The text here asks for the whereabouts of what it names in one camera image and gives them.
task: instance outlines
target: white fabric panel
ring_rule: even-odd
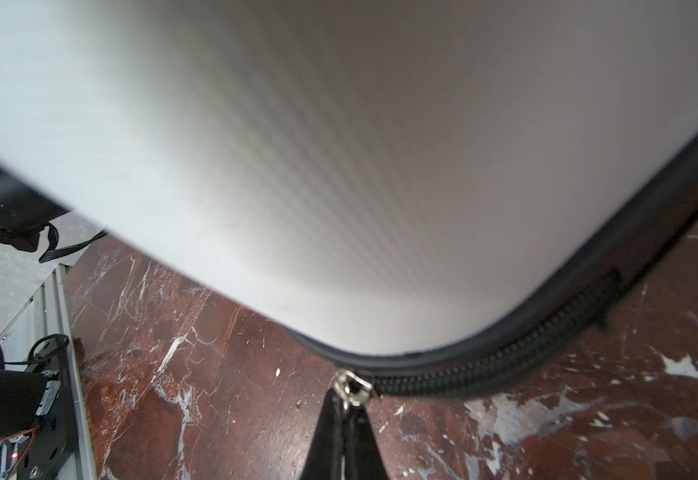
[[[0,160],[352,352],[484,330],[697,131],[698,2],[0,0]]]

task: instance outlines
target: metal zipper slider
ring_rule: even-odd
[[[327,390],[300,480],[388,480],[365,404],[373,382],[340,369]]]

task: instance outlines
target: zipper teeth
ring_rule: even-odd
[[[618,292],[616,272],[607,274],[517,340],[463,365],[416,376],[377,376],[375,389],[392,396],[458,396],[497,389],[559,351],[603,311]]]

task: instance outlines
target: marble tabletop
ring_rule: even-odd
[[[66,290],[101,478],[297,478],[328,361],[112,236]],[[698,224],[519,385],[369,412],[396,479],[698,478]]]

